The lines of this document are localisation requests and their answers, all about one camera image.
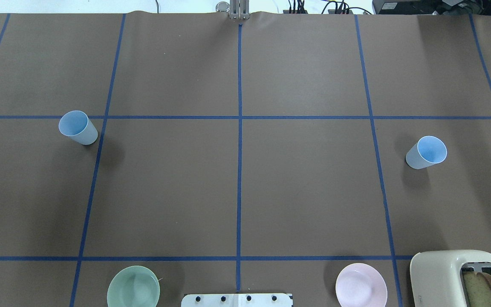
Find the cream toaster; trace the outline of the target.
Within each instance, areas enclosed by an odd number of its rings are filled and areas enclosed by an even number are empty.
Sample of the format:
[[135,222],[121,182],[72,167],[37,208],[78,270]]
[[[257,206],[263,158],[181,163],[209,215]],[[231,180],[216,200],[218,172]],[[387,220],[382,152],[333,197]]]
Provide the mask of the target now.
[[417,253],[410,262],[410,281],[417,307],[469,307],[462,274],[491,275],[491,253],[453,249]]

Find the bread slice in toaster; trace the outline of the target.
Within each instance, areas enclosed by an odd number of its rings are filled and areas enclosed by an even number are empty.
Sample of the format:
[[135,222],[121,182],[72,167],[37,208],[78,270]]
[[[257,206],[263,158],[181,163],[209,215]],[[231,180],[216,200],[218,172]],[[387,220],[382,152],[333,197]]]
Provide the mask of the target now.
[[491,275],[485,272],[462,274],[470,307],[491,307]]

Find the pink bowl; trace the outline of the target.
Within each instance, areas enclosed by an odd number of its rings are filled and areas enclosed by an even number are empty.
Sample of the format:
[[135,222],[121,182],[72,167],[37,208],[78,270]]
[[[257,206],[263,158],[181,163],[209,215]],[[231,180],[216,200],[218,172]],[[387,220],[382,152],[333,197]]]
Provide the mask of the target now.
[[349,264],[339,272],[335,294],[341,307],[385,307],[388,299],[380,272],[363,263]]

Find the green bowl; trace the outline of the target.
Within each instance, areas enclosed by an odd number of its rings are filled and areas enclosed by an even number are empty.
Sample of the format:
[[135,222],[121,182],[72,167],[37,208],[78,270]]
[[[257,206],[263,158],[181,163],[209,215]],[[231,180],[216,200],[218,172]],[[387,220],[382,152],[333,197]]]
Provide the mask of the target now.
[[161,294],[156,274],[144,266],[129,266],[118,272],[107,289],[109,307],[156,307]]

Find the light blue cup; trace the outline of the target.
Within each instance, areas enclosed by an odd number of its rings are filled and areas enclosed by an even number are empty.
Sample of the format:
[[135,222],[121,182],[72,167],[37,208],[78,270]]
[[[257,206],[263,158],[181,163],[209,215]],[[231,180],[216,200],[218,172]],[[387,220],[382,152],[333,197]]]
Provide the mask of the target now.
[[98,138],[98,131],[88,115],[80,110],[72,110],[64,114],[58,123],[63,136],[82,145],[91,145]]
[[448,156],[444,142],[435,136],[423,136],[407,152],[405,161],[413,169],[424,169],[442,163]]

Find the brown paper table cover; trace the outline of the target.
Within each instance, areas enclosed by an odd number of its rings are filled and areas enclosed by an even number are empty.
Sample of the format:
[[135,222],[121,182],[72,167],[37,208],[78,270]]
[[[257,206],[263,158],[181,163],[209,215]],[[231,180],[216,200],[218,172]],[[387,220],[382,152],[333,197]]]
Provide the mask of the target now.
[[0,307],[105,307],[129,266],[160,307],[335,307],[359,262],[407,307],[442,249],[491,253],[491,16],[0,14]]

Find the metal clamp bracket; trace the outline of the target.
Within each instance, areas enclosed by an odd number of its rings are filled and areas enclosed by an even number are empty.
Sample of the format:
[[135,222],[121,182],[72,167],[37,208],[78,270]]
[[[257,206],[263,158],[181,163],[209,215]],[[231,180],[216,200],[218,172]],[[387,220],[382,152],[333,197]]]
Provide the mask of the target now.
[[229,0],[229,17],[232,20],[247,20],[251,17],[249,0]]

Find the black monitor base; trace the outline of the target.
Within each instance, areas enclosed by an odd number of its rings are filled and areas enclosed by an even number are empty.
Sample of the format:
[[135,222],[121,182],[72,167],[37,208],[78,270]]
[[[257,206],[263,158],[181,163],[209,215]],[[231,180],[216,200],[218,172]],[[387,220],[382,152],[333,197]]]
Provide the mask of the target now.
[[491,0],[373,0],[377,15],[485,15]]

